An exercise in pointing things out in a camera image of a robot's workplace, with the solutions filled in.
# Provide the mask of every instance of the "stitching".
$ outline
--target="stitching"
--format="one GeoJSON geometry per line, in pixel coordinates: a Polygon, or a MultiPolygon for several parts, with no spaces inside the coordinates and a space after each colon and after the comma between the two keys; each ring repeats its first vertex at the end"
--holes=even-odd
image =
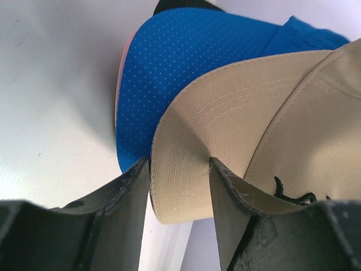
{"type": "MultiPolygon", "coordinates": [[[[252,104],[252,103],[255,103],[255,102],[262,101],[262,100],[271,100],[271,99],[277,98],[277,97],[279,97],[279,96],[284,96],[284,95],[285,95],[285,94],[279,94],[279,95],[275,95],[275,96],[270,97],[270,98],[253,100],[253,101],[251,101],[251,102],[244,103],[244,104],[241,104],[241,105],[239,105],[239,106],[235,106],[235,107],[229,108],[228,110],[226,110],[226,111],[218,114],[216,117],[214,117],[212,120],[210,120],[210,121],[203,127],[203,130],[201,131],[199,137],[201,137],[201,136],[203,135],[205,129],[206,129],[214,120],[216,120],[217,118],[219,118],[220,116],[224,115],[225,113],[227,113],[227,112],[229,112],[229,111],[232,111],[232,110],[237,109],[237,108],[240,108],[240,107],[244,107],[244,106],[246,106],[246,105],[248,105],[248,104],[252,104]]],[[[194,153],[194,151],[192,151],[192,154],[191,154],[190,164],[193,162],[193,153],[194,153]]]]}
{"type": "MultiPolygon", "coordinates": [[[[268,82],[268,83],[278,82],[278,81],[283,81],[283,80],[288,80],[288,79],[299,79],[299,78],[285,78],[285,79],[282,79],[282,80],[271,81],[271,82],[268,82]]],[[[265,84],[267,84],[267,83],[259,84],[259,85],[254,85],[254,86],[251,86],[251,87],[248,87],[248,88],[245,88],[245,89],[250,89],[250,88],[253,88],[253,87],[256,87],[256,86],[260,86],[260,85],[265,85],[265,84]]],[[[207,111],[207,112],[198,120],[198,122],[196,123],[194,129],[196,129],[196,128],[198,127],[198,125],[199,125],[199,123],[202,121],[202,119],[205,118],[210,112],[212,112],[214,109],[216,109],[216,108],[218,108],[218,107],[220,107],[220,106],[222,106],[222,105],[224,105],[224,104],[226,104],[226,103],[232,102],[232,101],[235,100],[235,99],[239,99],[239,98],[242,98],[242,97],[246,97],[246,96],[249,96],[249,95],[253,95],[253,94],[255,94],[255,93],[264,92],[264,91],[268,91],[268,90],[276,89],[276,88],[282,88],[282,87],[285,87],[285,86],[292,86],[292,85],[293,85],[293,84],[291,84],[291,85],[277,86],[277,87],[274,87],[274,88],[268,88],[268,89],[259,90],[259,91],[255,91],[255,92],[252,92],[252,93],[244,94],[244,95],[238,96],[238,97],[236,97],[236,98],[234,98],[234,99],[229,99],[229,100],[223,102],[222,104],[220,104],[220,105],[218,105],[218,106],[216,106],[216,107],[213,107],[211,110],[207,111]]],[[[221,99],[221,98],[223,98],[223,97],[225,97],[225,96],[228,96],[228,95],[233,94],[233,93],[240,92],[240,91],[245,90],[245,89],[238,89],[238,90],[235,90],[235,91],[233,91],[233,92],[231,92],[231,93],[228,93],[228,94],[226,94],[226,95],[223,95],[223,96],[221,96],[221,97],[219,97],[219,98],[217,98],[217,99],[214,99],[213,101],[211,101],[210,103],[208,103],[206,106],[204,106],[201,110],[199,110],[199,111],[196,113],[196,115],[195,115],[195,116],[193,117],[193,119],[190,121],[190,125],[193,123],[193,121],[194,121],[194,119],[196,118],[196,116],[198,115],[198,113],[200,113],[200,111],[202,111],[205,107],[207,107],[207,106],[210,105],[211,103],[213,103],[213,102],[215,102],[215,101],[217,101],[217,100],[219,100],[219,99],[221,99]]],[[[178,157],[178,155],[179,155],[179,152],[180,152],[180,150],[181,150],[181,148],[182,148],[181,145],[182,145],[182,143],[183,143],[184,136],[185,136],[186,134],[187,134],[187,132],[183,132],[182,137],[180,138],[180,145],[179,145],[179,147],[178,147],[178,149],[177,149],[176,157],[178,157]]],[[[185,161],[185,159],[186,159],[186,158],[184,157],[184,159],[183,159],[183,161],[182,161],[182,169],[184,168],[184,161],[185,161]]],[[[175,177],[175,172],[177,171],[177,168],[178,168],[177,166],[174,168],[174,172],[173,172],[173,175],[172,175],[172,178],[173,178],[173,179],[174,179],[174,177],[175,177]]]]}
{"type": "Polygon", "coordinates": [[[317,82],[315,81],[315,79],[320,80],[322,83],[328,85],[330,88],[332,88],[333,90],[341,93],[342,95],[345,95],[345,96],[347,96],[347,97],[356,99],[356,100],[358,100],[359,102],[361,101],[361,98],[356,97],[356,96],[355,96],[354,94],[352,94],[352,93],[347,93],[347,88],[343,87],[342,85],[338,84],[337,82],[333,82],[335,85],[332,85],[332,84],[330,84],[329,82],[326,82],[323,78],[320,78],[320,77],[318,77],[318,76],[315,76],[315,78],[312,79],[312,82],[313,82],[315,85],[317,85],[318,87],[320,87],[320,88],[323,88],[324,86],[321,86],[320,83],[317,83],[317,82]]]}
{"type": "MultiPolygon", "coordinates": [[[[283,54],[283,55],[274,55],[274,56],[267,56],[265,58],[267,59],[273,59],[273,58],[283,58],[283,57],[287,57],[287,56],[292,56],[292,55],[310,55],[310,54],[320,54],[322,53],[323,51],[326,51],[326,50],[320,50],[320,51],[309,51],[309,52],[300,52],[300,53],[289,53],[289,54],[283,54]]],[[[251,60],[245,60],[245,61],[242,61],[242,62],[237,62],[237,63],[234,63],[234,64],[229,64],[229,65],[226,65],[224,67],[220,67],[218,69],[215,69],[211,72],[208,72],[206,73],[205,75],[202,75],[201,77],[197,78],[196,80],[192,81],[188,86],[186,86],[176,97],[175,99],[172,101],[171,104],[173,104],[173,106],[175,106],[178,101],[180,100],[180,98],[194,85],[194,84],[198,84],[199,82],[205,80],[208,76],[210,75],[213,75],[214,73],[218,73],[224,69],[227,69],[227,68],[231,68],[231,67],[236,67],[238,65],[243,65],[245,63],[253,63],[253,62],[257,62],[259,61],[260,59],[264,59],[264,58],[255,58],[255,59],[251,59],[251,60]]],[[[161,120],[163,118],[166,118],[167,115],[169,114],[169,112],[172,110],[172,107],[168,107],[168,109],[166,110],[166,112],[164,113],[163,117],[161,118],[161,120]]],[[[157,136],[158,134],[161,133],[161,130],[162,130],[162,125],[161,123],[159,122],[159,127],[157,128],[156,130],[156,133],[155,133],[155,140],[154,140],[154,150],[152,151],[152,153],[155,153],[156,150],[157,150],[157,143],[158,143],[158,140],[159,140],[159,137],[157,136]]],[[[159,217],[159,212],[158,212],[158,209],[157,209],[157,203],[156,203],[156,193],[155,193],[155,190],[153,188],[153,185],[154,185],[154,182],[152,180],[154,180],[155,178],[155,175],[154,175],[154,171],[155,170],[152,170],[152,163],[151,163],[151,188],[152,188],[152,197],[153,197],[153,206],[154,206],[154,212],[156,214],[157,217],[159,217]]]]}
{"type": "Polygon", "coordinates": [[[270,134],[267,136],[267,138],[265,138],[265,141],[263,142],[261,148],[259,149],[259,152],[257,152],[257,154],[255,155],[254,158],[252,158],[253,162],[252,162],[252,165],[250,166],[250,169],[246,170],[246,173],[247,172],[251,172],[256,161],[258,160],[258,157],[259,157],[259,154],[262,152],[264,146],[266,145],[266,143],[268,142],[268,140],[270,139],[272,133],[274,132],[275,128],[278,126],[278,124],[280,123],[280,121],[283,119],[283,117],[286,115],[286,113],[288,112],[289,108],[294,104],[294,102],[298,99],[298,97],[301,95],[301,93],[304,91],[304,89],[310,84],[310,82],[308,82],[304,87],[303,89],[297,94],[297,96],[294,98],[294,100],[287,106],[287,109],[285,110],[285,112],[282,114],[281,118],[278,120],[278,122],[274,125],[274,127],[272,128],[272,130],[270,131],[270,134]]]}
{"type": "Polygon", "coordinates": [[[314,42],[313,40],[312,41],[307,40],[307,36],[312,36],[312,35],[310,35],[310,34],[309,35],[304,35],[303,33],[300,33],[299,31],[295,30],[294,28],[292,28],[292,27],[290,27],[288,25],[286,25],[286,27],[293,32],[292,33],[293,35],[295,35],[297,38],[302,39],[299,42],[302,42],[302,43],[304,43],[306,45],[309,45],[309,46],[313,47],[315,50],[320,49],[320,46],[318,44],[316,44],[316,43],[313,43],[314,42]]]}
{"type": "MultiPolygon", "coordinates": [[[[271,89],[283,88],[283,87],[285,87],[285,86],[293,86],[293,85],[294,85],[294,84],[282,85],[282,86],[277,86],[277,87],[274,87],[274,88],[268,88],[268,89],[264,89],[264,90],[259,90],[259,91],[255,91],[255,92],[252,92],[252,93],[249,93],[249,94],[244,94],[244,95],[238,96],[238,97],[236,97],[236,98],[234,98],[234,99],[227,100],[227,101],[223,102],[222,104],[220,104],[220,105],[218,105],[218,106],[216,106],[216,107],[213,107],[211,110],[209,110],[207,113],[205,113],[205,114],[199,119],[199,121],[197,122],[196,126],[195,126],[193,129],[196,129],[196,128],[198,127],[198,125],[200,124],[200,122],[202,121],[202,119],[204,119],[209,113],[211,113],[213,110],[215,110],[216,108],[219,108],[220,106],[222,106],[222,105],[224,105],[224,104],[226,104],[226,103],[230,103],[230,102],[232,102],[232,101],[234,101],[234,100],[236,100],[236,99],[239,99],[239,98],[242,98],[242,97],[245,97],[245,96],[249,96],[249,95],[252,95],[252,94],[255,94],[255,93],[265,92],[265,91],[268,91],[268,90],[271,90],[271,89]]],[[[252,101],[252,102],[248,102],[248,103],[246,103],[246,104],[254,103],[254,102],[257,102],[257,101],[259,101],[259,100],[255,100],[255,101],[252,101]]],[[[218,118],[220,115],[223,115],[223,114],[226,113],[226,112],[228,112],[228,111],[222,112],[222,113],[220,113],[219,115],[217,115],[215,118],[213,118],[212,120],[210,120],[210,121],[206,124],[206,126],[204,127],[204,129],[205,129],[213,120],[215,120],[215,119],[218,118]]],[[[181,140],[180,140],[180,144],[183,143],[184,135],[185,135],[185,133],[183,134],[183,137],[182,137],[181,140]]],[[[177,155],[176,155],[176,156],[178,156],[179,150],[181,149],[181,147],[182,147],[182,146],[179,146],[179,149],[178,149],[178,152],[177,152],[177,155]]],[[[186,157],[183,158],[182,168],[181,168],[181,170],[180,170],[181,172],[183,172],[185,160],[186,160],[186,157]]],[[[175,177],[175,171],[176,171],[176,170],[177,170],[177,167],[175,167],[174,172],[173,172],[173,180],[174,180],[174,177],[175,177]]]]}
{"type": "MultiPolygon", "coordinates": [[[[213,37],[213,39],[211,39],[210,41],[208,41],[208,43],[209,42],[212,42],[213,40],[216,40],[217,39],[217,37],[213,37]]],[[[214,45],[217,45],[217,44],[219,44],[219,43],[221,43],[222,42],[222,40],[219,40],[218,42],[216,42],[214,45]]],[[[183,212],[183,205],[182,205],[183,203],[182,202],[180,202],[179,201],[179,204],[176,204],[176,202],[175,202],[175,197],[173,198],[173,205],[174,206],[179,206],[179,209],[181,210],[181,212],[183,212]]],[[[189,208],[189,204],[188,204],[188,193],[186,193],[186,209],[188,209],[189,208]]]]}

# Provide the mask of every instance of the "blue cap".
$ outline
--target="blue cap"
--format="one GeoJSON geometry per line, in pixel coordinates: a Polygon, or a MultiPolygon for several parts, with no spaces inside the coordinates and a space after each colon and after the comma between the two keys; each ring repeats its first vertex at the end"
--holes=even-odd
{"type": "Polygon", "coordinates": [[[150,156],[157,124],[168,105],[201,75],[260,56],[334,50],[346,43],[344,37],[294,17],[281,27],[201,8],[155,15],[134,36],[121,77],[116,108],[121,170],[150,156]]]}

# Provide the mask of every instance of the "black embroidery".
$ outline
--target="black embroidery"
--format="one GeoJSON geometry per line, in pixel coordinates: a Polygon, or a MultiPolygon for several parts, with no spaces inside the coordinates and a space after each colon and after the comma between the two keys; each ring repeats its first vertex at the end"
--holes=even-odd
{"type": "Polygon", "coordinates": [[[300,205],[300,206],[305,206],[305,205],[309,205],[313,202],[317,202],[317,198],[314,193],[307,193],[297,199],[289,198],[283,194],[283,184],[282,184],[281,180],[278,177],[275,177],[275,181],[276,181],[276,193],[274,196],[276,198],[279,198],[286,202],[293,203],[293,204],[300,205]]]}

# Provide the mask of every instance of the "beige cap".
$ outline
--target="beige cap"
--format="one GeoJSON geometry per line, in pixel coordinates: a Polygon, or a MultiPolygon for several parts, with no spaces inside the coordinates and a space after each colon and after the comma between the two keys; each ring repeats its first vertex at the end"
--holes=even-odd
{"type": "Polygon", "coordinates": [[[151,197],[165,224],[213,217],[209,157],[273,195],[361,198],[361,39],[230,64],[183,89],[153,140],[151,197]]]}

